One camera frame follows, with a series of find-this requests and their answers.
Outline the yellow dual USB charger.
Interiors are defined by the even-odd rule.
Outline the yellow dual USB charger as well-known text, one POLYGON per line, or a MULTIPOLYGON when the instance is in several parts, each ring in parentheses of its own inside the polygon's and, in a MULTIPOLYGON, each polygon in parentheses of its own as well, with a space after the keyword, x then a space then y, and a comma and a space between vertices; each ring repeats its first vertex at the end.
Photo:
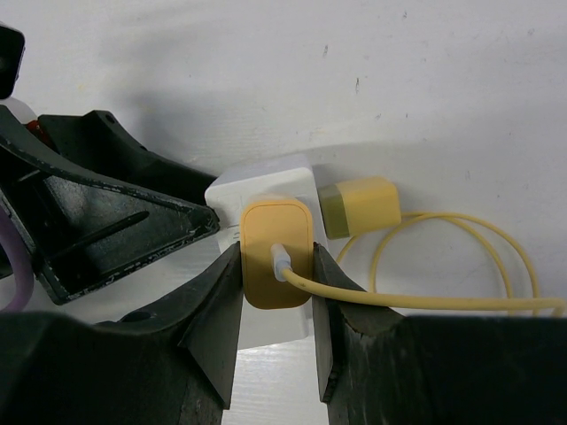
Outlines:
POLYGON ((326 236, 361 236, 401 223, 396 186, 380 176, 338 182, 318 189, 326 236))

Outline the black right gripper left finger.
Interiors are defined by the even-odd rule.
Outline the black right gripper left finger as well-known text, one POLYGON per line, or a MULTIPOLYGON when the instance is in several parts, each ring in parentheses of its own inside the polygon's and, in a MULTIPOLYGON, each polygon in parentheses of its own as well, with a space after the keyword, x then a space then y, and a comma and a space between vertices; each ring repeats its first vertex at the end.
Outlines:
POLYGON ((243 305, 230 246, 118 321, 1 317, 4 424, 218 424, 231 404, 243 305))

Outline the small yellow charger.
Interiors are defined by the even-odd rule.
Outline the small yellow charger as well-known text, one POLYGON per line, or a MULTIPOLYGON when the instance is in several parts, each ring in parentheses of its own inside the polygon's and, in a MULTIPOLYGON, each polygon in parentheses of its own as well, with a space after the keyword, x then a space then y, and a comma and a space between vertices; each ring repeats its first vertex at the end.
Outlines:
POLYGON ((293 197, 267 197, 249 204, 240 218, 245 298, 261 310, 304 305, 310 294, 284 273, 313 275, 314 224, 308 207, 293 197))

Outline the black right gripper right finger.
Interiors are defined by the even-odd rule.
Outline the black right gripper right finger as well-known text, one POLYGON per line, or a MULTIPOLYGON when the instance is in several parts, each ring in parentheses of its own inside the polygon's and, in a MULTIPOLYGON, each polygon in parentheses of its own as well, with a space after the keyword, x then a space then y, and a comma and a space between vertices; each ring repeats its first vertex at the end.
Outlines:
POLYGON ((563 424, 566 322, 403 316, 314 297, 332 424, 563 424))

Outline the white cube socket adapter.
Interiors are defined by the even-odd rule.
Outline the white cube socket adapter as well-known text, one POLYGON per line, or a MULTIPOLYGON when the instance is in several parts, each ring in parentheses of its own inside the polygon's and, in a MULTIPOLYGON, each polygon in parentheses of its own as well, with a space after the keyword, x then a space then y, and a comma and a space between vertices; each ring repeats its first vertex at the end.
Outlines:
MULTIPOLYGON (((304 154, 272 158, 233 166, 206 189, 206 204, 220 219, 216 240, 221 252, 239 241, 239 220, 246 206, 267 196, 295 197, 305 204, 314 219, 315 241, 323 246, 328 239, 315 183, 313 168, 304 154)), ((243 302, 238 348, 300 340, 309 334, 311 304, 280 310, 260 310, 243 302)))

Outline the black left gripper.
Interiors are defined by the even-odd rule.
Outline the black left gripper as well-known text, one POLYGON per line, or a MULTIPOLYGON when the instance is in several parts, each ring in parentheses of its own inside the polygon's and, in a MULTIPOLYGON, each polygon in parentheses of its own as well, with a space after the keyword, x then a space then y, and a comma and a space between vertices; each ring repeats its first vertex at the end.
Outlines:
POLYGON ((0 26, 0 97, 10 97, 19 78, 26 46, 25 36, 4 23, 0 26))

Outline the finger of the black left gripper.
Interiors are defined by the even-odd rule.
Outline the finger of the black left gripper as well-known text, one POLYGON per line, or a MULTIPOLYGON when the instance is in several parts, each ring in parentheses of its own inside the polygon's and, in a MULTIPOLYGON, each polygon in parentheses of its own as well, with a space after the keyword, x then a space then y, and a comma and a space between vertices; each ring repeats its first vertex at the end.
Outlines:
POLYGON ((218 232, 216 213, 62 157, 1 111, 1 206, 50 299, 63 305, 218 232))
POLYGON ((215 177, 147 150, 108 111, 41 115, 39 127, 55 151, 97 174, 196 205, 215 177))

